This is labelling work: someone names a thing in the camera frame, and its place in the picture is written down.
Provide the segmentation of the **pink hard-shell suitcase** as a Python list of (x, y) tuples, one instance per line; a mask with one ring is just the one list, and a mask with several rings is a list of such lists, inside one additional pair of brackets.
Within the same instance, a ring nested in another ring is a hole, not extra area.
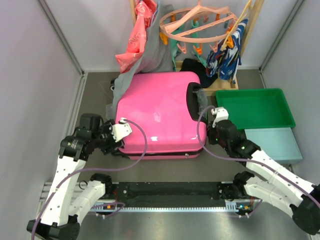
[(200, 117), (199, 77), (191, 71), (135, 74), (118, 102), (116, 120), (131, 121), (132, 132), (119, 153), (132, 160), (197, 157), (206, 141), (207, 120)]

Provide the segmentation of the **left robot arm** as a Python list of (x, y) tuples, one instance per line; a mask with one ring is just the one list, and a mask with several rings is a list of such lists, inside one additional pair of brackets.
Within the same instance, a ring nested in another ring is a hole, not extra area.
[(26, 230), (31, 239), (75, 240), (85, 216), (100, 198), (109, 198), (114, 191), (107, 168), (86, 168), (89, 156), (100, 149), (109, 154), (124, 146), (133, 123), (104, 122), (98, 114), (84, 113), (79, 126), (60, 143), (57, 167), (48, 196), (36, 219)]

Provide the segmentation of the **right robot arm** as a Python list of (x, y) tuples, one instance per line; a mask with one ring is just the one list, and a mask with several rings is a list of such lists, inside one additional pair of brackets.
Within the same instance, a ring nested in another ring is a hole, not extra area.
[(253, 141), (246, 139), (228, 119), (211, 121), (208, 140), (221, 146), (230, 160), (247, 168), (233, 180), (239, 198), (255, 197), (283, 211), (305, 233), (320, 232), (320, 186), (311, 183), (273, 160)]

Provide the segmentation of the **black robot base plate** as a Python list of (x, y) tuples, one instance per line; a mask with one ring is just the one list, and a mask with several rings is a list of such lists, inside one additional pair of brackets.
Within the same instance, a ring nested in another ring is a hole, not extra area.
[(249, 201), (231, 182), (118, 182), (108, 187), (101, 201), (125, 203), (126, 208), (222, 207), (225, 201)]

